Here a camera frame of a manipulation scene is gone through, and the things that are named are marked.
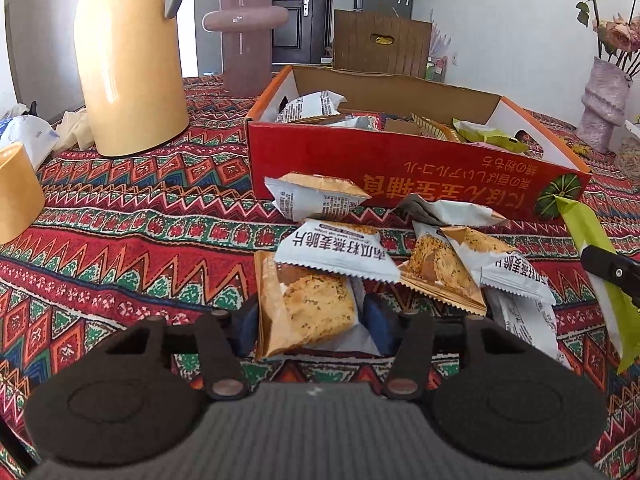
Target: table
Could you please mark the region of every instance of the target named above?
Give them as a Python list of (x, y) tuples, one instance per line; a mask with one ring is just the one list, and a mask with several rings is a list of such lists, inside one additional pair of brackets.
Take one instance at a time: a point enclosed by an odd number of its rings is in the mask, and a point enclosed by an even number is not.
[[(255, 292), (254, 250), (273, 250), (293, 225), (252, 195), (242, 118), (251, 99), (225, 94), (218, 77), (185, 81), (190, 129), (166, 145), (129, 158), (106, 159), (77, 147), (38, 173), (47, 205), (35, 224), (0, 246), (0, 415), (22, 439), (22, 407), (34, 387), (81, 358), (97, 342), (142, 317), (194, 321), (213, 307), (238, 308)], [(536, 114), (569, 145), (574, 128)], [(585, 156), (594, 176), (584, 201), (617, 250), (640, 247), (640, 193), (611, 164)], [(401, 260), (415, 237), (408, 220), (390, 210), (360, 208), (348, 219), (382, 228), (384, 246)], [(495, 233), (544, 272), (558, 297), (559, 345), (576, 373), (607, 396), (610, 417), (593, 462), (612, 478), (635, 472), (640, 435), (640, 361), (617, 376), (617, 357), (593, 289), (564, 226), (512, 222)], [(397, 306), (449, 308), (402, 286), (378, 286)], [(386, 358), (344, 354), (291, 355), (254, 363), (260, 381), (369, 381), (380, 390)], [(455, 356), (437, 356), (430, 387), (457, 370)], [(194, 356), (175, 370), (198, 387)], [(0, 480), (20, 471), (0, 451)]]

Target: yellow tape roll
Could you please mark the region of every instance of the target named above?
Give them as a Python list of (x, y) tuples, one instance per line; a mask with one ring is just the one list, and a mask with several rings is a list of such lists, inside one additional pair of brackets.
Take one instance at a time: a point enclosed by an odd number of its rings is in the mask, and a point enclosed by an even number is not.
[(44, 208), (44, 193), (24, 146), (0, 149), (0, 244), (22, 234)]

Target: pink vase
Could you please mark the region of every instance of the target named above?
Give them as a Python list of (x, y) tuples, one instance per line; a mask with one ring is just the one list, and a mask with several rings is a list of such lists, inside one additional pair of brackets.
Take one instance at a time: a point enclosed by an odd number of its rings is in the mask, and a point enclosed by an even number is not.
[(584, 113), (576, 135), (600, 153), (609, 151), (614, 126), (625, 122), (626, 100), (631, 78), (613, 63), (595, 57), (591, 76), (584, 88)]
[(271, 81), (271, 29), (285, 23), (287, 9), (272, 0), (220, 0), (205, 30), (222, 31), (222, 81), (233, 97), (256, 97)]

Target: gray gripper base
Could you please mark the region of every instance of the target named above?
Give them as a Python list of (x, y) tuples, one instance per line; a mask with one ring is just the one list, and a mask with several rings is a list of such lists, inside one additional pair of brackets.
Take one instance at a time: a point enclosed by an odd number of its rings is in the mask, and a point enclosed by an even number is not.
[(213, 404), (190, 437), (148, 462), (108, 470), (46, 460), (30, 480), (604, 480), (585, 462), (516, 471), (439, 439), (420, 409), (367, 384), (262, 384)]

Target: red cardboard box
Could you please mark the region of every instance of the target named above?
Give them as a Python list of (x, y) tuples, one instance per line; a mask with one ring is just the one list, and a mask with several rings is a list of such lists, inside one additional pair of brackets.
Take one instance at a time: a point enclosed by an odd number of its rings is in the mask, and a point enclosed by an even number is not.
[[(392, 132), (282, 124), (283, 102), (331, 90), (349, 110), (415, 113), (443, 124), (452, 118), (487, 124), (507, 134), (529, 134), (542, 148), (538, 160), (445, 140)], [(553, 194), (578, 200), (589, 167), (528, 112), (506, 97), (403, 75), (341, 72), (287, 66), (272, 80), (246, 120), (254, 193), (272, 198), (264, 177), (291, 171), (353, 180), (372, 198), (364, 205), (394, 207), (416, 192), (427, 200), (459, 200), (490, 206), (507, 218), (558, 218)]]

